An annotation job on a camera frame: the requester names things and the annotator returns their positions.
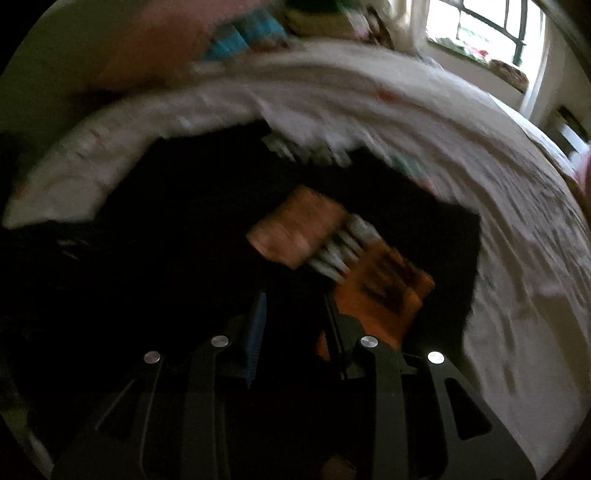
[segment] crumpled white fabric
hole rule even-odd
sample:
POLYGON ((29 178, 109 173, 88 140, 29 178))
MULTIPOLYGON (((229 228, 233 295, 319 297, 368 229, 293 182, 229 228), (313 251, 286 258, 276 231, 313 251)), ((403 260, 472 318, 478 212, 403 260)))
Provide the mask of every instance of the crumpled white fabric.
POLYGON ((460 367, 543 476, 591 404, 589 227, 521 128, 451 74, 381 49, 322 41, 200 85, 123 100, 49 152, 10 201, 4 225, 91 219, 158 137, 261 117, 301 145, 397 150, 428 172, 440 198, 480 214, 479 274, 460 367))

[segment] wall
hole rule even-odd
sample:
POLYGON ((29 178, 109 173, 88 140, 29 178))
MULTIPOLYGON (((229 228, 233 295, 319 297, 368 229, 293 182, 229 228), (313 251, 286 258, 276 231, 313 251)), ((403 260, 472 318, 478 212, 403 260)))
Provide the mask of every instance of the wall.
POLYGON ((545 69, 526 116, 544 130, 552 113, 564 105, 591 132, 591 82, 560 30, 551 21, 546 24, 545 69))
POLYGON ((485 92, 493 94, 501 102, 509 105, 511 108, 519 110, 521 101, 523 100, 523 94, 504 80, 501 80, 492 72, 486 70, 484 67, 476 65, 470 60, 458 58, 431 44, 426 45, 422 49, 422 53, 434 58, 444 69, 455 73, 470 83, 473 83, 485 92))

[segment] black fabric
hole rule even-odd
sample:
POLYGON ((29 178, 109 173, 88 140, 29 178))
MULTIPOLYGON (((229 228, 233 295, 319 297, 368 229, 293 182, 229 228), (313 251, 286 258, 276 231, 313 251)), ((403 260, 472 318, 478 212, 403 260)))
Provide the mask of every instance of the black fabric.
POLYGON ((433 275, 436 289, 404 348, 460 358, 478 217, 439 202, 364 148, 351 152, 347 169, 303 166, 270 152, 261 141, 268 133, 255 122, 159 140, 93 222, 0 232, 10 361, 54 456, 143 353, 190 351, 247 311, 263 283, 269 320, 259 384, 315 388, 309 372, 328 282, 264 261, 245 238, 299 184, 360 214, 433 275))

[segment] pink object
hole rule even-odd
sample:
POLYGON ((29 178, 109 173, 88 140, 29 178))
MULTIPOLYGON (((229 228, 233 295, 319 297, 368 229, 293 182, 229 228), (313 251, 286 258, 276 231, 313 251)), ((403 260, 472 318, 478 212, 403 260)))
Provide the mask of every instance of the pink object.
POLYGON ((94 88, 122 90, 164 78, 198 60, 215 26, 268 0, 153 0, 121 35, 94 88))
POLYGON ((587 150, 587 153, 581 155, 574 178, 587 198, 587 202, 591 205, 591 150, 587 150))

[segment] window frame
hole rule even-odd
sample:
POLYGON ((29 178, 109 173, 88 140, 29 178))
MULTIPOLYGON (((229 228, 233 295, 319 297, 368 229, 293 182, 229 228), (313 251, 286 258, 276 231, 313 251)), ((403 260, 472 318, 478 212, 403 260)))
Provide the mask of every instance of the window frame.
POLYGON ((525 47, 525 28, 527 26, 527 3, 528 0, 521 0, 521 19, 519 23, 519 36, 514 36, 509 33, 507 30, 507 21, 509 18, 509 0, 505 0, 505 22, 504 25, 501 27, 497 23, 489 20, 486 17, 483 17, 481 14, 476 13, 474 10, 470 10, 464 6, 464 0, 440 0, 447 5, 451 5, 452 7, 456 7, 460 11, 460 20, 457 22, 457 30, 460 30, 460 21, 462 18, 462 12, 466 15, 470 15, 471 17, 480 20, 481 22, 485 23, 491 28, 494 28, 498 32, 502 33, 508 39, 512 40, 515 43, 515 54, 513 55, 513 64, 520 66, 521 65, 521 56, 523 55, 523 48, 525 47))

